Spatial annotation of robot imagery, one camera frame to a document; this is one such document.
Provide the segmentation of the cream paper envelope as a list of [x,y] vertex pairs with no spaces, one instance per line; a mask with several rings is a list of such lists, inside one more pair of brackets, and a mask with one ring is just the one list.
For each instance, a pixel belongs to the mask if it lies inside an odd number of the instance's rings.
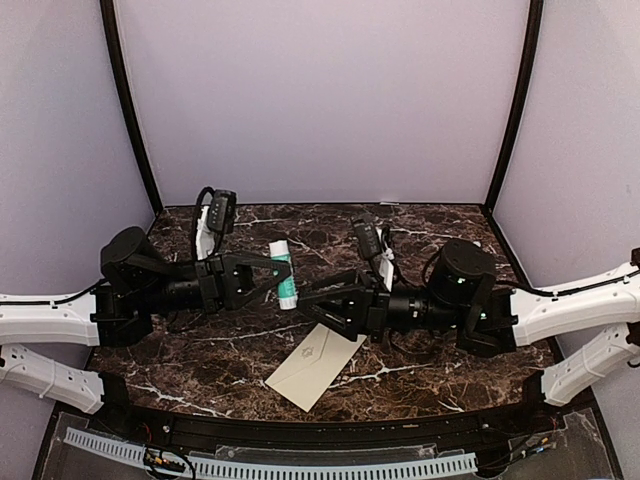
[[309,412],[366,339],[350,341],[316,325],[266,380],[266,385]]

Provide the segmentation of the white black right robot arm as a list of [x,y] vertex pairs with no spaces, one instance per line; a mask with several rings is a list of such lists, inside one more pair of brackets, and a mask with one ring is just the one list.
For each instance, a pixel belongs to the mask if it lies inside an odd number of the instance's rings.
[[421,287],[389,287],[372,272],[348,270],[313,284],[299,309],[344,338],[379,343],[387,331],[456,334],[458,349],[483,358],[539,340],[600,327],[562,362],[530,377],[533,395],[516,405],[510,424],[534,432],[549,416],[623,365],[639,360],[639,252],[590,278],[535,289],[498,280],[494,257],[454,239],[429,260]]

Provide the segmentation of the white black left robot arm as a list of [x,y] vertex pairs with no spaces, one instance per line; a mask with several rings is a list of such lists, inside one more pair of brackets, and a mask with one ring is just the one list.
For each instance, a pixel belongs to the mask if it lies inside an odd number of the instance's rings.
[[256,254],[214,254],[169,262],[139,227],[100,252],[102,277],[59,296],[1,298],[1,380],[84,413],[101,414],[120,436],[141,427],[118,375],[85,371],[29,350],[36,343],[128,347],[153,331],[152,318],[186,310],[238,310],[292,273],[288,262]]

